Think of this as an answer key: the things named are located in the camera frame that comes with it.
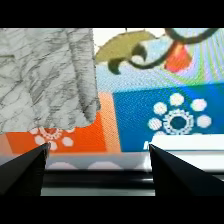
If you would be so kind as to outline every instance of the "colorful screen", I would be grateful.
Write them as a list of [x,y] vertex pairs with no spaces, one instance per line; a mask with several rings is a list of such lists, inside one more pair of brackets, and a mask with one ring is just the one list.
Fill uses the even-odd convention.
[[1,161],[50,141],[49,169],[135,169],[153,136],[224,134],[223,28],[93,30],[95,122],[1,135]]

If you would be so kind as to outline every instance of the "white dot flower pattern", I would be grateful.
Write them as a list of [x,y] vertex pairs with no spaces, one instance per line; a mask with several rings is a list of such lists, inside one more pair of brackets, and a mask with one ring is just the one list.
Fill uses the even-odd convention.
[[74,141],[70,135],[74,132],[75,128],[66,131],[58,128],[48,129],[43,127],[30,130],[30,134],[34,135],[34,141],[37,145],[50,142],[50,150],[52,151],[57,151],[59,149],[59,144],[62,144],[63,147],[73,147]]
[[[153,106],[155,115],[148,121],[148,127],[155,131],[156,135],[187,135],[190,134],[193,127],[197,125],[200,128],[208,128],[212,124],[212,119],[208,115],[192,115],[189,111],[181,108],[185,99],[180,93],[174,93],[170,96],[169,103],[174,109],[168,111],[168,106],[163,102],[157,102]],[[191,103],[193,112],[203,112],[207,107],[205,99],[195,99]]]

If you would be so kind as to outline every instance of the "crumpled gray cloth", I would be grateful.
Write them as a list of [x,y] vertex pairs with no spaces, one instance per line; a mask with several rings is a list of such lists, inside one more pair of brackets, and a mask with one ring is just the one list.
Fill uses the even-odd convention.
[[92,28],[0,28],[0,133],[69,130],[99,109]]

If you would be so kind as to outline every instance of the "gray fabric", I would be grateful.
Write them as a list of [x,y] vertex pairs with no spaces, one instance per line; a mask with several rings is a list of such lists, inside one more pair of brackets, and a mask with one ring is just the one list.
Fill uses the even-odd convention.
[[94,122],[91,28],[1,28],[0,133]]

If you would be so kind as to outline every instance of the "black triangle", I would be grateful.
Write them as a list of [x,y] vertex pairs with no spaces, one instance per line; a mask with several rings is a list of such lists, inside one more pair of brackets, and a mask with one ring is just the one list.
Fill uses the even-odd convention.
[[0,166],[0,195],[40,196],[48,143]]
[[224,183],[150,144],[156,196],[224,196]]

